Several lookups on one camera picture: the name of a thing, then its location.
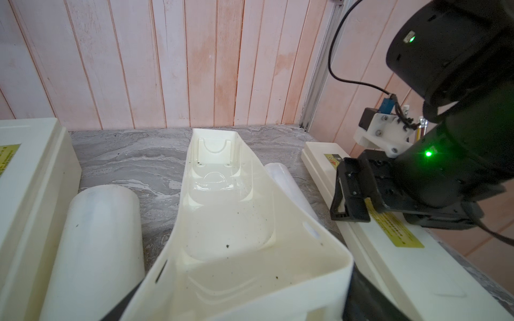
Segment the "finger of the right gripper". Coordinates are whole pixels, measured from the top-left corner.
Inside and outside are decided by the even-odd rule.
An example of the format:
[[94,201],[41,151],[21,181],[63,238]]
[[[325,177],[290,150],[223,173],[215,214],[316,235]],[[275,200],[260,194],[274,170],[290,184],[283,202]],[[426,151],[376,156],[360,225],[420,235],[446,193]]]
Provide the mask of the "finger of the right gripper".
[[335,192],[330,205],[333,221],[369,223],[365,195],[360,187],[361,168],[357,159],[344,158],[337,167]]

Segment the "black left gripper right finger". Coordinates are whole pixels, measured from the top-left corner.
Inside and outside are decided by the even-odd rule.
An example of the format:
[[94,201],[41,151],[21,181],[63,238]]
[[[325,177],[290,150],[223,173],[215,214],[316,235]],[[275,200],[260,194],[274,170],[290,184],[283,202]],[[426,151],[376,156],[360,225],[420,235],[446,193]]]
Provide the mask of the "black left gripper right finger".
[[409,318],[391,303],[355,266],[342,320],[408,321]]

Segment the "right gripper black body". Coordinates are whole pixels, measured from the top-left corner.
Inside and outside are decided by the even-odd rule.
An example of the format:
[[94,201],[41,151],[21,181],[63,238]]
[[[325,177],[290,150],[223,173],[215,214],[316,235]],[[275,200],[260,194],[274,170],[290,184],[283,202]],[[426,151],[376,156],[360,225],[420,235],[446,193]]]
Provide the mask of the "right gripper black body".
[[470,159],[433,150],[404,153],[396,159],[366,150],[359,157],[363,196],[378,212],[401,213],[416,226],[439,230],[469,230],[484,216],[480,201],[503,194],[498,179]]

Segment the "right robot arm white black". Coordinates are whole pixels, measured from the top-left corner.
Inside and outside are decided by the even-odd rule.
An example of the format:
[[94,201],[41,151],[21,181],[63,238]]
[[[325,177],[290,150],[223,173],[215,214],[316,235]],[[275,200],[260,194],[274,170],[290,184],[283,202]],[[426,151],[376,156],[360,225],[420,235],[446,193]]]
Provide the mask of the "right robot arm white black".
[[369,199],[422,227],[483,227],[479,202],[513,178],[513,2],[431,1],[398,32],[386,63],[423,97],[435,127],[394,156],[344,159],[331,213],[367,221]]

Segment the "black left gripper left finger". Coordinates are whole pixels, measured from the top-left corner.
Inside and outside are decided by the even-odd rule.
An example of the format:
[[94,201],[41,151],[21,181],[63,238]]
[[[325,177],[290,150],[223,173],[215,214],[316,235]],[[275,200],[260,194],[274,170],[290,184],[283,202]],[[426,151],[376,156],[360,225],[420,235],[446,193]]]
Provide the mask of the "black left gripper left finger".
[[124,311],[139,289],[142,282],[139,282],[101,321],[120,321]]

